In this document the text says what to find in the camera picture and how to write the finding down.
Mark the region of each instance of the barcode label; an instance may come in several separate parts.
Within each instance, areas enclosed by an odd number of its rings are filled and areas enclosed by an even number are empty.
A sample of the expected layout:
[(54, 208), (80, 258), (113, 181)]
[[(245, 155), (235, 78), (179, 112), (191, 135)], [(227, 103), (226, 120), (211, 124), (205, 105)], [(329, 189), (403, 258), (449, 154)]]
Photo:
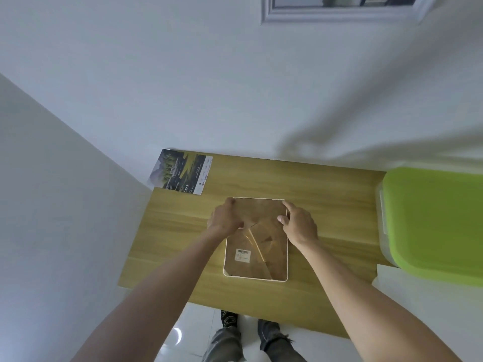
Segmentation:
[(250, 250), (237, 249), (237, 251), (235, 252), (235, 260), (250, 263), (251, 253), (252, 252)]

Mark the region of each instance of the wooden desk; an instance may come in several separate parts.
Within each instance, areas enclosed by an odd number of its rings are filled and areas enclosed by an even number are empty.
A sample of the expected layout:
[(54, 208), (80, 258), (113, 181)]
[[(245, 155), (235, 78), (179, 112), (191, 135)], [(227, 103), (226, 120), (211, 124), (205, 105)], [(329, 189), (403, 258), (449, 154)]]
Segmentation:
[[(226, 197), (284, 198), (312, 213), (320, 240), (370, 282), (379, 249), (375, 187), (380, 171), (213, 155), (201, 196), (156, 188), (142, 218), (119, 285), (133, 288), (157, 265), (185, 249)], [(286, 283), (223, 275), (225, 242), (211, 257), (190, 302), (347, 337), (300, 252), (289, 244)]]

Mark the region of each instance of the green lid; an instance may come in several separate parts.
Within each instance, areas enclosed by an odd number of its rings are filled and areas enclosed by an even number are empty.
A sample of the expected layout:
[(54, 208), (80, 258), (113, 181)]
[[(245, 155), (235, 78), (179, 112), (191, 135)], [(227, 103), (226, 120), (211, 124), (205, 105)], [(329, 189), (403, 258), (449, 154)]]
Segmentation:
[(419, 277), (483, 286), (483, 176), (400, 167), (383, 180), (389, 248)]

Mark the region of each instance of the jeans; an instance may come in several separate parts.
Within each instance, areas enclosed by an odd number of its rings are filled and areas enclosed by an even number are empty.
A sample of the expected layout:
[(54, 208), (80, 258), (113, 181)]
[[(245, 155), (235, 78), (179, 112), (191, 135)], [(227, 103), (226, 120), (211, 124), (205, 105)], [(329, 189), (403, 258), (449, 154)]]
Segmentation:
[[(260, 349), (272, 362), (306, 362), (292, 347), (290, 339), (278, 329), (263, 329)], [(202, 362), (238, 362), (243, 358), (242, 335), (236, 326), (218, 330), (203, 356)]]

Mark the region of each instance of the person's right hand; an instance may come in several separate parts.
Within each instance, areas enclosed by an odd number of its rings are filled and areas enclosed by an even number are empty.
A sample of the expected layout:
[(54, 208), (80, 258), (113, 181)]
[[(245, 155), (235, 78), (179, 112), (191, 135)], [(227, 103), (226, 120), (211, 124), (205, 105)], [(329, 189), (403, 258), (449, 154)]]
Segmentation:
[(287, 216), (278, 216), (277, 219), (284, 226), (284, 231), (290, 242), (297, 248), (305, 244), (318, 243), (317, 225), (310, 212), (295, 206), (291, 202), (283, 201), (283, 204), (290, 213), (290, 219)]

